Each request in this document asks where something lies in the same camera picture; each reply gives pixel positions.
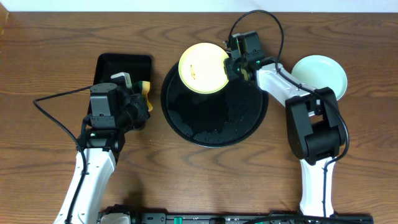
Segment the yellow green sponge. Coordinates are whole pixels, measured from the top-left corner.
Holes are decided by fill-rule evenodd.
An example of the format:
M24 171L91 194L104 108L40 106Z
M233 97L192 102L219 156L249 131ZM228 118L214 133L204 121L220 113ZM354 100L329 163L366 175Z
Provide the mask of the yellow green sponge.
M140 93L144 96L146 100L146 105L148 107L148 112L153 110L152 104L149 102L148 94L150 92L150 82L148 81L138 81L132 84L132 89L135 93Z

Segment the yellow plate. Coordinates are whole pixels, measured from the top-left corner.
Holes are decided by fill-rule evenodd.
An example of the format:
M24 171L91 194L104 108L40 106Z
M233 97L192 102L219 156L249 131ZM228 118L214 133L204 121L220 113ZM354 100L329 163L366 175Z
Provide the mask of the yellow plate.
M178 73L183 84L200 94L220 91L228 83L224 61L229 55L221 47L211 43L199 43L189 47L178 63Z

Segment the light blue plate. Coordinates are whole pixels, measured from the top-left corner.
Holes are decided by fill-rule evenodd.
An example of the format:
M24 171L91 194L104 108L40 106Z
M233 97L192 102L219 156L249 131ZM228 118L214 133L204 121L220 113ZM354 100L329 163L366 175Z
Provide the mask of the light blue plate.
M348 87L343 67L324 55L310 55L299 60L292 69L292 76L318 89L331 88L337 100L343 97Z

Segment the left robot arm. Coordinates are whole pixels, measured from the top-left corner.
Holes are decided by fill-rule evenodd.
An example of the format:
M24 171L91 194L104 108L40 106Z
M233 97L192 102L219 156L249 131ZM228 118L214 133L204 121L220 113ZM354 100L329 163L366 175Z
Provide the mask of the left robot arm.
M56 223L132 223L120 205L100 210L105 188L114 172L126 132L149 118L147 92L90 91L89 113L78 138L76 166Z

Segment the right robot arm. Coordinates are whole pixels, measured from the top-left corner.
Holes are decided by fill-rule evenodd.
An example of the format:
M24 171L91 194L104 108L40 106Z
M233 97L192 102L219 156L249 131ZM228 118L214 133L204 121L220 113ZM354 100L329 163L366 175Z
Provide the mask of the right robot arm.
M224 70L229 80L253 82L285 107L289 146L302 170L300 211L332 217L333 168L340 146L346 144L337 105L348 84L342 66L330 57L311 55L289 73L273 57L250 64L242 57L228 57Z

